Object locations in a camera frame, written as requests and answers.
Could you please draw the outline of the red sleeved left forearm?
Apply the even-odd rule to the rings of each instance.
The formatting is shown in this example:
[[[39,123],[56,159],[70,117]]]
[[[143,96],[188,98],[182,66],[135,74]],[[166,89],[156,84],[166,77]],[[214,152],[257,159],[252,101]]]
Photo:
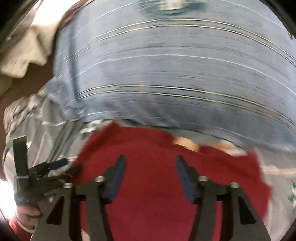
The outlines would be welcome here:
[[[9,221],[9,225],[20,241],[30,241],[35,229],[30,230],[24,227],[15,216]]]

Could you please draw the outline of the person's left hand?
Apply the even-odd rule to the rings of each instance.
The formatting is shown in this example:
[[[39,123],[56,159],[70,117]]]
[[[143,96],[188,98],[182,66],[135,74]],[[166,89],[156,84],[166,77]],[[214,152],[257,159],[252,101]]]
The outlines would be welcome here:
[[[42,214],[51,204],[53,198],[46,198],[38,202],[37,208],[30,205],[20,205],[16,207],[16,219],[27,230],[34,230]]]

